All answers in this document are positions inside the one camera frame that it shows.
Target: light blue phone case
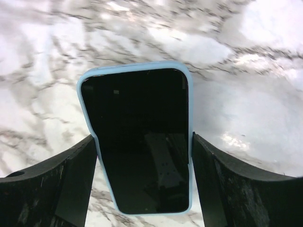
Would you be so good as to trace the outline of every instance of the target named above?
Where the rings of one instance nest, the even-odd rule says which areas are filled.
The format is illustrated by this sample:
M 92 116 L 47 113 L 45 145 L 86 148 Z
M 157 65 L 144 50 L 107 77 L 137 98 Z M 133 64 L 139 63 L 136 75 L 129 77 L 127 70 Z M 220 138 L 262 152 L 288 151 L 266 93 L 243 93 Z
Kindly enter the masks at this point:
M 85 108 L 85 104 L 83 102 L 83 97 L 81 94 L 81 85 L 82 83 L 90 77 L 93 76 L 99 76 L 99 75 L 108 75 L 108 74 L 116 74 L 116 73 L 123 73 L 123 72 L 132 72 L 132 71 L 144 71 L 144 70 L 158 70 L 158 69 L 177 69 L 181 72 L 184 73 L 184 75 L 187 78 L 187 82 L 188 82 L 188 157 L 189 157 L 189 164 L 188 164 L 188 170 L 189 170 L 189 206 L 188 209 L 186 211 L 183 211 L 181 213 L 164 213 L 164 214 L 138 214 L 138 215 L 128 215 L 128 214 L 124 214 L 122 213 L 115 201 L 115 197 L 113 194 L 113 191 L 111 189 L 111 185 L 109 183 L 107 174 L 106 174 L 106 170 L 104 168 L 104 164 L 102 161 L 102 155 L 101 155 L 101 151 L 100 151 L 100 146 L 99 146 L 99 140 L 97 135 L 95 134 L 95 132 L 93 131 L 91 124 L 89 122 L 89 118 L 88 118 L 88 114 Z M 96 143 L 96 148 L 97 148 L 97 153 L 98 153 L 98 158 L 99 158 L 99 162 L 102 166 L 103 169 L 103 173 L 107 182 L 107 185 L 109 187 L 110 190 L 110 194 L 111 197 L 113 199 L 115 208 L 122 214 L 124 215 L 128 215 L 128 216 L 146 216 L 146 215 L 176 215 L 176 214 L 184 214 L 187 213 L 191 207 L 192 207 L 192 190 L 193 190 L 193 164 L 192 164 L 192 156 L 191 156 L 191 152 L 192 152 L 192 137 L 193 137 L 193 100 L 194 100 L 194 95 L 193 95 L 193 80 L 191 77 L 191 74 L 188 70 L 188 68 L 186 67 L 186 65 L 177 62 L 177 61 L 154 61 L 154 62 L 147 62 L 147 63 L 136 63 L 136 64 L 127 64 L 127 65 L 118 65 L 118 66 L 112 66 L 112 67 L 101 67 L 101 68 L 94 68 L 94 69 L 90 69 L 88 70 L 86 73 L 84 73 L 83 76 L 80 77 L 78 83 L 77 83 L 77 94 L 78 94 L 78 98 L 80 101 L 80 105 L 82 108 L 82 111 L 84 113 L 84 117 L 86 120 L 86 124 L 89 128 L 89 131 L 91 133 L 91 135 L 93 136 L 93 138 L 95 139 L 95 143 Z

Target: hole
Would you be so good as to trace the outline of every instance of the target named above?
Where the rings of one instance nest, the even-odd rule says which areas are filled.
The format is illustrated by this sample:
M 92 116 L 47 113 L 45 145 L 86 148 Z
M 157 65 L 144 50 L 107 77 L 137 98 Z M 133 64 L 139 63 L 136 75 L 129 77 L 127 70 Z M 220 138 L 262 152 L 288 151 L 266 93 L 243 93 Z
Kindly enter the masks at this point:
M 17 171 L 17 172 L 11 173 L 10 175 L 8 175 L 8 176 L 6 176 L 6 177 L 21 176 L 21 175 L 23 175 L 23 174 L 24 174 L 23 171 Z

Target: marble surface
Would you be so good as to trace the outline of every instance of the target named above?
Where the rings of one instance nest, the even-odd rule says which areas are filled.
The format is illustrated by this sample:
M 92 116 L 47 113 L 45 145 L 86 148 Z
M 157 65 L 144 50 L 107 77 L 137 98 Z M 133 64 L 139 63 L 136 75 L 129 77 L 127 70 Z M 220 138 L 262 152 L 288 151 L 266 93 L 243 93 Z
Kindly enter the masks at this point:
M 88 129 L 88 69 L 177 60 L 194 77 L 194 130 L 252 165 L 303 175 L 302 0 L 0 0 L 0 177 Z M 99 164 L 87 227 L 202 227 L 196 186 L 180 216 L 114 210 Z

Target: silicone phone case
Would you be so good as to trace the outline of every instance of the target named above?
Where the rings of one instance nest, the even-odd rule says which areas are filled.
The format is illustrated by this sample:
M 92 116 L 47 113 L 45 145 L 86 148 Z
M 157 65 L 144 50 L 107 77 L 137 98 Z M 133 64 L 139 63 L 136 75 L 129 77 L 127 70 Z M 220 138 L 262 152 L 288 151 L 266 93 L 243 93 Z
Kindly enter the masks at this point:
M 100 165 L 103 169 L 105 179 L 107 182 L 107 185 L 110 190 L 110 194 L 112 197 L 112 200 L 114 202 L 115 208 L 122 213 L 115 201 L 115 197 L 113 195 L 113 191 L 111 189 L 111 185 L 109 183 L 105 167 L 102 162 L 102 155 L 101 155 L 101 150 L 99 146 L 99 140 L 95 132 L 93 131 L 91 124 L 89 122 L 88 114 L 85 108 L 85 104 L 83 102 L 82 94 L 81 94 L 81 85 L 82 83 L 90 77 L 93 76 L 98 76 L 98 75 L 108 75 L 108 74 L 116 74 L 116 73 L 123 73 L 123 72 L 132 72 L 132 71 L 144 71 L 144 70 L 158 70 L 158 69 L 176 69 L 184 73 L 184 75 L 187 78 L 187 83 L 188 83 L 188 157 L 189 157 L 189 164 L 188 164 L 188 171 L 189 171 L 189 206 L 186 211 L 180 212 L 180 213 L 157 213 L 157 214 L 138 214 L 140 216 L 149 216 L 149 215 L 176 215 L 176 214 L 184 214 L 187 213 L 191 207 L 192 207 L 192 190 L 193 190 L 193 163 L 192 163 L 192 137 L 193 137 L 193 80 L 191 77 L 191 74 L 183 63 L 177 62 L 177 61 L 154 61 L 154 62 L 147 62 L 147 63 L 135 63 L 135 64 L 126 64 L 126 65 L 118 65 L 118 66 L 111 66 L 111 67 L 99 67 L 99 68 L 93 68 L 88 70 L 87 72 L 84 73 L 83 76 L 80 77 L 78 83 L 77 83 L 77 94 L 78 98 L 80 101 L 80 105 L 82 108 L 82 111 L 84 113 L 84 117 L 87 123 L 87 126 L 89 128 L 89 131 L 93 138 L 95 139 L 96 143 L 96 148 L 97 148 L 97 153 L 98 153 L 98 158 Z

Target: phone screen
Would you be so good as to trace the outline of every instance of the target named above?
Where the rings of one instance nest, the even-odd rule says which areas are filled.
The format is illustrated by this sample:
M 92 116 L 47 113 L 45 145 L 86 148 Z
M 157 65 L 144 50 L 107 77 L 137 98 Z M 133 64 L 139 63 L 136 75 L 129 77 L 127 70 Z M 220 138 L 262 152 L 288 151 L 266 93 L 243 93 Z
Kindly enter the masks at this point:
M 179 70 L 99 75 L 81 93 L 118 209 L 189 207 L 188 85 Z

